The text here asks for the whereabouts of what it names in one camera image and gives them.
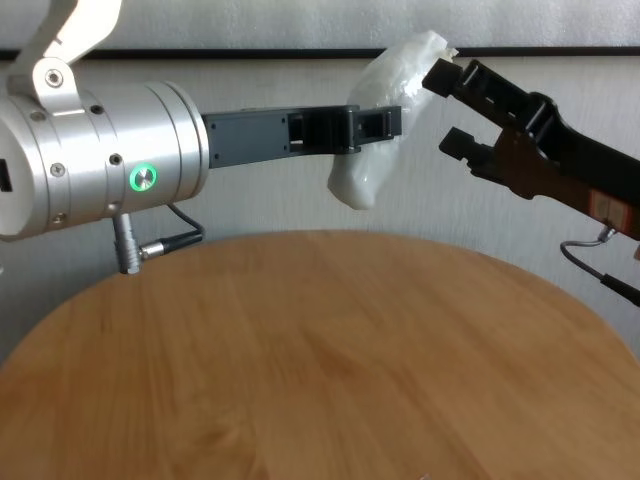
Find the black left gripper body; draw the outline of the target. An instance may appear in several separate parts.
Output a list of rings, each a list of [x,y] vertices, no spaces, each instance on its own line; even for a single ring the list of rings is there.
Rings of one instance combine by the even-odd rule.
[[[355,105],[290,107],[208,113],[202,116],[211,169],[358,149]]]

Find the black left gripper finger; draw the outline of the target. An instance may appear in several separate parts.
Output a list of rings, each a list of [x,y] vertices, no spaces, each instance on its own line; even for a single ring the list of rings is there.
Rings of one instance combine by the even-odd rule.
[[[356,110],[350,114],[350,147],[359,150],[363,145],[390,141],[402,135],[402,109],[385,106]]]

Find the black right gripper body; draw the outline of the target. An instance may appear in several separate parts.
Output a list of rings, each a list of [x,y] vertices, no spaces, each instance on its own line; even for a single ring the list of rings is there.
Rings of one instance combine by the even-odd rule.
[[[625,235],[639,233],[639,161],[568,126],[550,98],[505,108],[494,153],[503,183],[555,199]]]

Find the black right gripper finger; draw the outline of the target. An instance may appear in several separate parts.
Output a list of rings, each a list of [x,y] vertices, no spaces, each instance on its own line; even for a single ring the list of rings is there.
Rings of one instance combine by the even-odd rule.
[[[443,97],[453,96],[495,125],[527,131],[543,117],[543,101],[506,80],[478,60],[461,67],[438,59],[422,86]]]
[[[439,144],[439,150],[458,160],[465,160],[470,173],[484,180],[499,180],[500,170],[495,160],[494,149],[475,141],[475,138],[458,129],[451,128]]]

